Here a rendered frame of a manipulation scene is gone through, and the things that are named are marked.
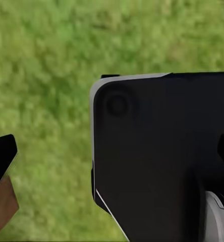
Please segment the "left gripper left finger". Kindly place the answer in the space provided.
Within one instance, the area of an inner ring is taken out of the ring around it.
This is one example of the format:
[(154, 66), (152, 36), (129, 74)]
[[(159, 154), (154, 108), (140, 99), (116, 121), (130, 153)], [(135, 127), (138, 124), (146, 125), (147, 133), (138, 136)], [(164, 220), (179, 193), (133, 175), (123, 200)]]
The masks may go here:
[(13, 134), (0, 137), (0, 180), (17, 153)]

